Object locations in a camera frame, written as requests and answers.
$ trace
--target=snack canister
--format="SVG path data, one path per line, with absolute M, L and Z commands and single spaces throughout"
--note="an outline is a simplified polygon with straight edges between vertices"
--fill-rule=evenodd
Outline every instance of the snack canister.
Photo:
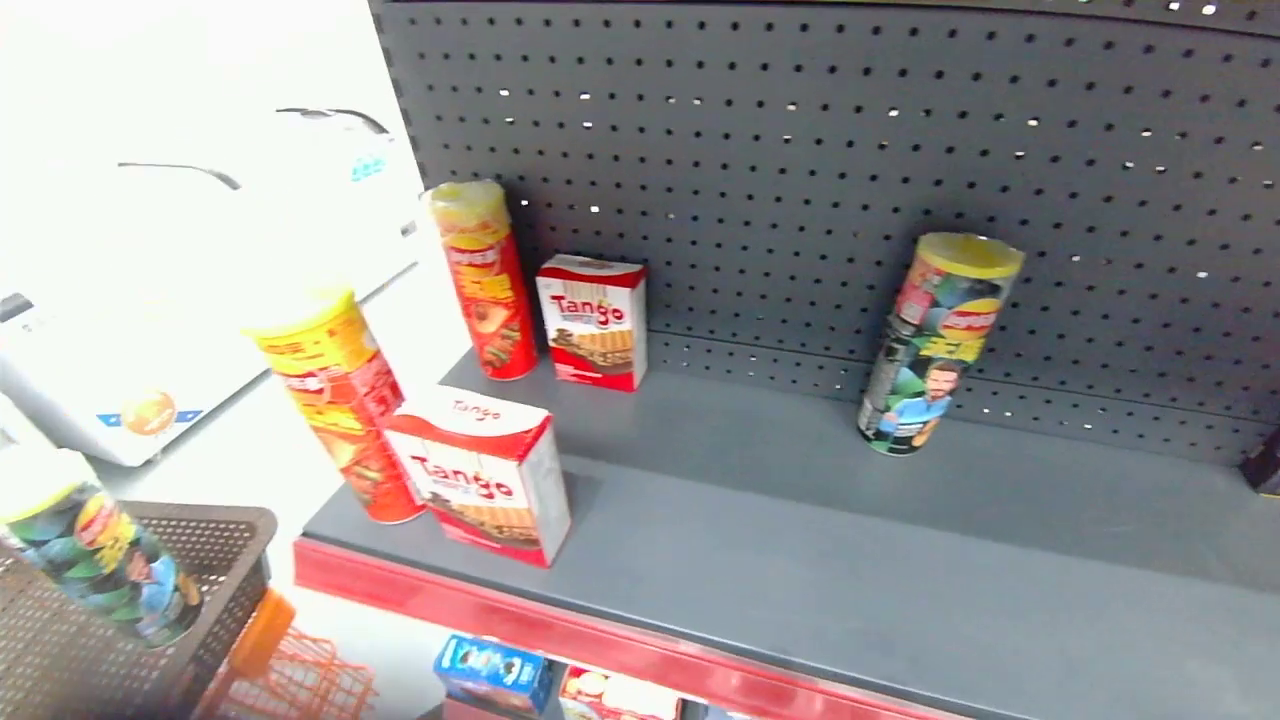
M 403 523 L 426 511 L 379 423 L 404 401 L 348 287 L 301 288 L 246 328 L 284 382 L 369 516 Z
M 538 346 L 502 186 L 447 182 L 428 193 L 453 287 L 484 373 L 513 380 L 538 366 Z
M 200 584 L 99 484 L 78 452 L 0 452 L 6 544 L 86 611 L 148 647 L 175 642 L 204 606 Z
M 920 236 L 915 260 L 893 302 L 890 327 L 905 337 L 986 337 L 996 325 L 996 314 L 1024 258 L 989 237 L 955 232 Z
M 982 355 L 1023 258 L 975 234 L 920 238 L 858 413 L 872 448 L 911 455 L 933 436 Z

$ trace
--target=store shelf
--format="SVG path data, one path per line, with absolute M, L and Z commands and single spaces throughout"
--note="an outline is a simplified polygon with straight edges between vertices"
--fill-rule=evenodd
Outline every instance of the store shelf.
M 873 693 L 1280 716 L 1280 503 L 1231 469 L 956 420 L 890 459 L 851 404 L 662 372 L 628 396 L 463 357 L 444 382 L 556 414 L 575 510 L 556 565 L 374 525 L 339 492 L 296 544 L 300 584 L 780 720 L 940 716 Z

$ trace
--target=brown plastic basket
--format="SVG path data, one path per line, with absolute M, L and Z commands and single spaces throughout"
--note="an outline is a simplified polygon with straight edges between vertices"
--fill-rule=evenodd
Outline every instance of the brown plastic basket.
M 269 579 L 270 510 L 124 505 L 198 578 L 200 619 L 147 650 L 0 550 L 0 717 L 188 717 L 253 615 Z

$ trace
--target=yellow chips canister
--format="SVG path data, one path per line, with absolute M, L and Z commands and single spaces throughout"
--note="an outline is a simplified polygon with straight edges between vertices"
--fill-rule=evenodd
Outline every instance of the yellow chips canister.
M 246 329 L 284 380 L 369 516 L 403 523 L 426 511 L 379 423 L 404 401 L 347 287 L 303 290 Z
M 874 450 L 911 455 L 928 442 L 982 355 L 1024 258 L 977 234 L 920 237 L 858 413 Z
M 200 619 L 196 578 L 102 489 L 83 455 L 9 447 L 0 477 L 0 544 L 76 605 L 148 647 L 177 642 Z

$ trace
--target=white appliance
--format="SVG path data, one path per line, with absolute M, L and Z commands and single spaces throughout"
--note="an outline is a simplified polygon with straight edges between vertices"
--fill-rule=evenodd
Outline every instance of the white appliance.
M 238 331 L 255 290 L 366 297 L 412 264 L 421 182 L 375 122 L 284 110 L 253 131 L 216 163 L 95 168 L 42 237 L 0 245 L 0 392 L 56 445 L 141 465 L 266 368 Z

